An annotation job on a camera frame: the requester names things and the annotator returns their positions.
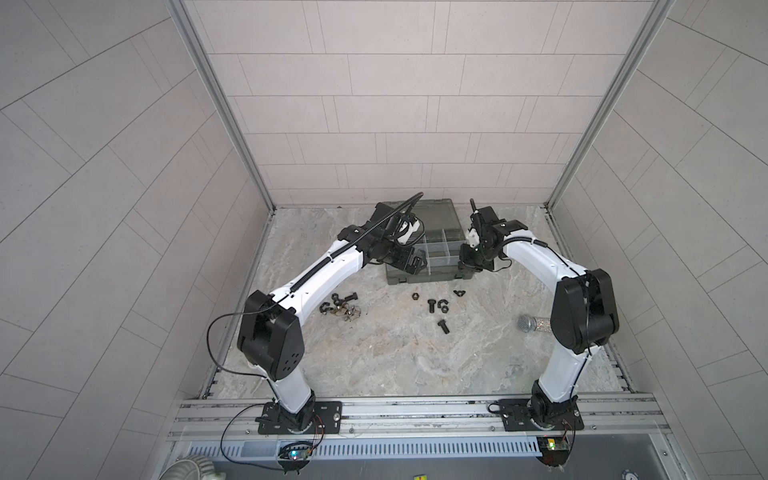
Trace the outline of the grey compartment organizer box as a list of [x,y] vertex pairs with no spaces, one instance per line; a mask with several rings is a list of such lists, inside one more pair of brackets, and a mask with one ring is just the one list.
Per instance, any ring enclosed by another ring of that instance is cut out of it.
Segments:
[[461,245],[466,243],[465,229],[450,199],[419,201],[412,209],[425,228],[425,235],[415,245],[427,260],[418,274],[407,274],[385,266],[389,285],[469,280],[474,271],[459,266]]

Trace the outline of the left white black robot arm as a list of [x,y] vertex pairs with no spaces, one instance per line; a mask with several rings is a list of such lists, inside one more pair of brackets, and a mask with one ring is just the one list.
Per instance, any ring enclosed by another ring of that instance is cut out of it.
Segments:
[[256,290],[246,299],[237,348],[268,380],[288,429],[303,431],[314,417],[316,396],[300,368],[303,324],[343,281],[370,263],[407,274],[427,266],[425,254],[416,248],[425,228],[412,212],[422,196],[418,193],[396,207],[378,203],[368,221],[342,229],[300,275],[270,293]]

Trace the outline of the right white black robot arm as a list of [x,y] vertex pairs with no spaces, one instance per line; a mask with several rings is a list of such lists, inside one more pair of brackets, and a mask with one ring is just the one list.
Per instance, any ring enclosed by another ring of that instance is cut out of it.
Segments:
[[576,386],[588,363],[620,328],[610,275],[589,270],[558,254],[518,220],[490,206],[472,207],[469,242],[460,265],[492,271],[497,259],[517,262],[554,293],[549,317],[556,339],[547,367],[534,382],[529,412],[534,425],[551,429],[576,413]]

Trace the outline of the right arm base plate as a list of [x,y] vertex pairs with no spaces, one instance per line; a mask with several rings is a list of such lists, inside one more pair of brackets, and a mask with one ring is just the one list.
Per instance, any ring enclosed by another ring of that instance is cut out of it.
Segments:
[[551,431],[584,429],[584,421],[577,405],[578,397],[552,403],[547,397],[525,399],[500,399],[487,406],[490,414],[501,418],[504,430]]

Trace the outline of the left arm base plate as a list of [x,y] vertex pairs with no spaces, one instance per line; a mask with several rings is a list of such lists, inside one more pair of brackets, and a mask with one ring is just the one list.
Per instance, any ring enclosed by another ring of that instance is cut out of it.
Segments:
[[258,418],[259,435],[338,434],[343,404],[339,401],[313,401],[298,413],[290,413],[277,402],[268,402]]

